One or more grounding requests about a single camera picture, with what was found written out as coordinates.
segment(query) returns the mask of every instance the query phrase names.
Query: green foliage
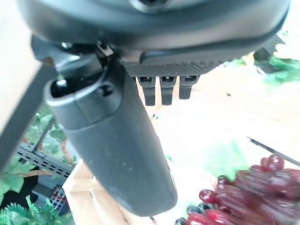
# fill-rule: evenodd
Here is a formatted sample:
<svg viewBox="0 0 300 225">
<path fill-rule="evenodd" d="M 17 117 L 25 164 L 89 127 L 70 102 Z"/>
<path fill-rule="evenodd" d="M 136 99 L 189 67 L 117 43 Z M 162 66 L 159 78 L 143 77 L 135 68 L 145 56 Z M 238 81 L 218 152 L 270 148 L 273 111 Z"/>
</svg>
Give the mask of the green foliage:
<svg viewBox="0 0 300 225">
<path fill-rule="evenodd" d="M 50 136 L 55 138 L 58 142 L 63 142 L 67 138 L 60 129 L 52 130 Z"/>
<path fill-rule="evenodd" d="M 235 179 L 238 170 L 249 168 L 246 157 L 234 140 L 216 143 L 206 151 L 203 165 L 213 176 L 224 175 L 230 180 Z"/>
<path fill-rule="evenodd" d="M 0 225 L 67 225 L 71 219 L 71 213 L 60 216 L 51 205 L 49 199 L 45 206 L 37 207 L 26 197 L 29 210 L 14 203 L 0 211 Z"/>
<path fill-rule="evenodd" d="M 300 62 L 297 60 L 270 58 L 270 64 L 277 70 L 267 75 L 265 82 L 277 86 L 285 82 L 300 81 Z"/>
<path fill-rule="evenodd" d="M 20 173 L 28 173 L 35 168 L 35 165 L 31 165 L 29 162 L 21 163 L 20 157 L 14 156 L 10 161 L 4 175 L 0 177 L 0 204 L 3 200 L 4 194 L 9 191 L 20 192 L 24 178 Z"/>
</svg>

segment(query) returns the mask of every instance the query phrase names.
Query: red grape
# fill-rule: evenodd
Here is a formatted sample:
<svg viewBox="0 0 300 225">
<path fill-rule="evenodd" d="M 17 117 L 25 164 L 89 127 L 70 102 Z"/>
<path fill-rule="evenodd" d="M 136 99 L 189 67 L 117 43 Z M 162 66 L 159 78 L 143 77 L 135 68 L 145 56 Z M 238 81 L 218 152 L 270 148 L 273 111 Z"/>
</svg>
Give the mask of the red grape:
<svg viewBox="0 0 300 225">
<path fill-rule="evenodd" d="M 206 210 L 205 215 L 217 224 L 224 225 L 242 225 L 243 223 L 233 216 L 218 210 Z"/>
<path fill-rule="evenodd" d="M 241 180 L 247 174 L 249 174 L 249 171 L 247 170 L 238 170 L 236 172 L 235 180 Z"/>
<path fill-rule="evenodd" d="M 285 172 L 277 172 L 270 178 L 270 188 L 274 192 L 286 191 L 291 185 L 291 178 Z"/>
<path fill-rule="evenodd" d="M 291 177 L 291 179 L 300 184 L 300 170 L 293 170 L 290 169 L 289 171 L 286 171 L 286 173 Z"/>
<path fill-rule="evenodd" d="M 269 158 L 262 158 L 262 159 L 261 159 L 261 166 L 262 166 L 265 170 L 268 170 L 268 164 L 269 164 Z"/>
<path fill-rule="evenodd" d="M 187 225 L 216 225 L 216 223 L 202 214 L 192 212 L 188 216 Z"/>
<path fill-rule="evenodd" d="M 263 168 L 260 165 L 252 165 L 250 167 L 250 170 L 253 171 L 253 172 L 264 172 L 264 171 L 266 171 L 265 168 Z"/>
<path fill-rule="evenodd" d="M 268 160 L 268 171 L 277 172 L 285 166 L 285 159 L 278 154 L 273 154 Z"/>
<path fill-rule="evenodd" d="M 199 198 L 205 203 L 216 203 L 216 192 L 211 190 L 202 190 L 199 193 Z"/>
<path fill-rule="evenodd" d="M 300 170 L 283 168 L 284 158 L 273 154 L 262 158 L 261 165 L 237 171 L 233 182 L 219 176 L 216 192 L 199 193 L 203 202 L 195 210 L 190 207 L 187 225 L 295 224 L 300 219 Z"/>
<path fill-rule="evenodd" d="M 217 178 L 217 191 L 222 191 L 224 188 L 224 185 L 229 184 L 229 180 L 225 176 L 219 176 Z"/>
</svg>

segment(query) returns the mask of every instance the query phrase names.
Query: black plastic handle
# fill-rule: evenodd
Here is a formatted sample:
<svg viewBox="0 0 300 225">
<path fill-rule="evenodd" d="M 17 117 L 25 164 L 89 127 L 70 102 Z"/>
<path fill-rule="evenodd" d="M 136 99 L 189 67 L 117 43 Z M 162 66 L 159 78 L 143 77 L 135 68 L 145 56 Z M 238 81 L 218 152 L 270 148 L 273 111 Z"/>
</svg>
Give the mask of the black plastic handle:
<svg viewBox="0 0 300 225">
<path fill-rule="evenodd" d="M 112 61 L 92 85 L 47 104 L 96 178 L 127 210 L 152 216 L 172 208 L 177 192 L 160 141 L 124 68 Z"/>
</svg>

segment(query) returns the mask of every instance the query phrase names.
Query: dark grape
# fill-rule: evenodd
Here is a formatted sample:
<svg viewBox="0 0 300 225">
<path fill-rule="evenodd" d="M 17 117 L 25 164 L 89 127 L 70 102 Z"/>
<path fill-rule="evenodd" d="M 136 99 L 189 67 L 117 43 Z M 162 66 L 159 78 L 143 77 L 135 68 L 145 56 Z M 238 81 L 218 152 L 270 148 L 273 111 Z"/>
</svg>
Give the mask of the dark grape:
<svg viewBox="0 0 300 225">
<path fill-rule="evenodd" d="M 289 169 L 288 171 L 285 170 L 285 172 L 291 177 L 294 182 L 300 184 L 300 170 Z"/>
<path fill-rule="evenodd" d="M 285 166 L 285 159 L 280 155 L 273 154 L 268 160 L 268 171 L 277 172 L 283 169 Z"/>
<path fill-rule="evenodd" d="M 259 196 L 266 196 L 270 192 L 270 177 L 271 174 L 267 172 L 250 172 L 236 180 L 235 186 Z"/>
<path fill-rule="evenodd" d="M 205 210 L 210 210 L 210 207 L 202 202 L 198 205 L 198 209 L 200 213 L 204 213 Z"/>
<path fill-rule="evenodd" d="M 188 225 L 188 221 L 181 217 L 175 221 L 175 225 Z"/>
<path fill-rule="evenodd" d="M 187 207 L 187 214 L 190 214 L 191 212 L 201 213 L 198 206 L 196 206 L 196 205 L 189 205 Z"/>
<path fill-rule="evenodd" d="M 262 166 L 265 170 L 268 170 L 268 164 L 269 164 L 269 158 L 262 158 L 262 159 L 261 159 L 261 166 Z"/>
<path fill-rule="evenodd" d="M 205 217 L 202 214 L 192 212 L 187 219 L 188 225 L 217 225 L 211 219 Z"/>
<path fill-rule="evenodd" d="M 199 198 L 205 203 L 216 203 L 216 192 L 211 190 L 202 190 L 199 193 Z"/>
<path fill-rule="evenodd" d="M 270 178 L 270 188 L 274 192 L 284 192 L 291 185 L 291 178 L 285 172 L 277 172 Z"/>
<path fill-rule="evenodd" d="M 250 167 L 250 170 L 253 171 L 253 172 L 264 172 L 265 168 L 263 168 L 260 165 L 253 165 L 253 166 Z"/>
<path fill-rule="evenodd" d="M 238 170 L 235 176 L 235 180 L 240 180 L 242 179 L 245 175 L 249 174 L 249 171 L 247 170 Z"/>
</svg>

